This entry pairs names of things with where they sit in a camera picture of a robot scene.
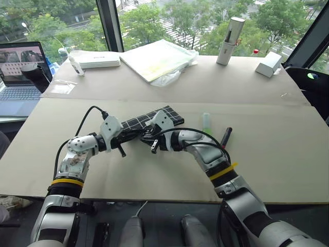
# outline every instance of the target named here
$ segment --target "window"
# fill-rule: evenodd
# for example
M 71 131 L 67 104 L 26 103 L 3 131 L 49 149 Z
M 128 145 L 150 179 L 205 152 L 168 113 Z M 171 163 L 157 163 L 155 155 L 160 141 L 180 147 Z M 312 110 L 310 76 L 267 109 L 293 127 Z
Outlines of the window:
M 2 0 L 0 43 L 40 41 L 51 62 L 68 51 L 107 50 L 95 0 Z
M 329 75 L 329 47 L 324 51 L 324 53 L 322 53 L 310 69 Z
M 122 0 L 118 10 L 124 50 L 165 39 L 201 55 L 218 55 L 232 16 L 247 21 L 234 56 L 286 60 L 326 0 Z

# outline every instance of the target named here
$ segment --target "green marker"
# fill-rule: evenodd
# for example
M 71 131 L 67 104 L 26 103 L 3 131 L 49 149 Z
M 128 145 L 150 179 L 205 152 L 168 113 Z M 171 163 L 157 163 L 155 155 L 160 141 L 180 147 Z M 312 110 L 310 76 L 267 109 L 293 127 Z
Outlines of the green marker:
M 202 131 L 206 132 L 209 135 L 212 135 L 211 128 L 210 128 L 210 114 L 204 113 L 202 114 L 202 122 L 203 122 L 203 128 Z

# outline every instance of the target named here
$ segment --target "paper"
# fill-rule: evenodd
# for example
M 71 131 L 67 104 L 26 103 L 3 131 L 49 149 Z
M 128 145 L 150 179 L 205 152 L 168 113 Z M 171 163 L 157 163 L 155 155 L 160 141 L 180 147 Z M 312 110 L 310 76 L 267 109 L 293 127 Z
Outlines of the paper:
M 147 82 L 191 65 L 198 56 L 166 40 L 138 47 L 120 54 L 120 58 Z

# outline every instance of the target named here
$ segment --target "window frame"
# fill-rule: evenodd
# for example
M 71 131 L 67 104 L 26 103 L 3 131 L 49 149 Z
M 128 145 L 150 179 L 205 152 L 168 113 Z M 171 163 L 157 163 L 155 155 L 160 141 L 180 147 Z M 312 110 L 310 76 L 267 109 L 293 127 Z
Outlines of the window frame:
M 110 51 L 124 52 L 115 0 L 96 0 L 96 5 L 108 49 Z
M 310 68 L 329 46 L 329 1 L 293 50 L 283 67 Z

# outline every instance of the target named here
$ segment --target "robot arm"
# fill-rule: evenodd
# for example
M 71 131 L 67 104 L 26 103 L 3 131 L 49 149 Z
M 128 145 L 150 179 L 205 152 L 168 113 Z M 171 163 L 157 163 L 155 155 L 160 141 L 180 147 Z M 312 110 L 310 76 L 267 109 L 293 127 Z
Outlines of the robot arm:
M 172 128 L 170 121 L 162 113 L 157 113 L 149 123 L 152 130 L 141 141 L 151 146 L 152 153 L 156 153 L 158 147 L 160 150 L 191 153 L 214 185 L 217 195 L 223 198 L 223 213 L 235 231 L 246 234 L 258 247 L 325 247 L 294 226 L 273 220 L 264 203 L 234 171 L 223 150 L 218 145 L 214 147 L 214 140 L 179 128 L 162 135 L 165 126 Z
M 78 212 L 91 209 L 79 199 L 88 173 L 89 159 L 98 152 L 110 152 L 114 148 L 125 156 L 116 141 L 122 129 L 119 120 L 107 114 L 99 135 L 75 136 L 68 141 L 66 156 L 48 187 L 48 194 L 31 233 L 33 244 L 29 246 L 75 246 L 80 221 Z

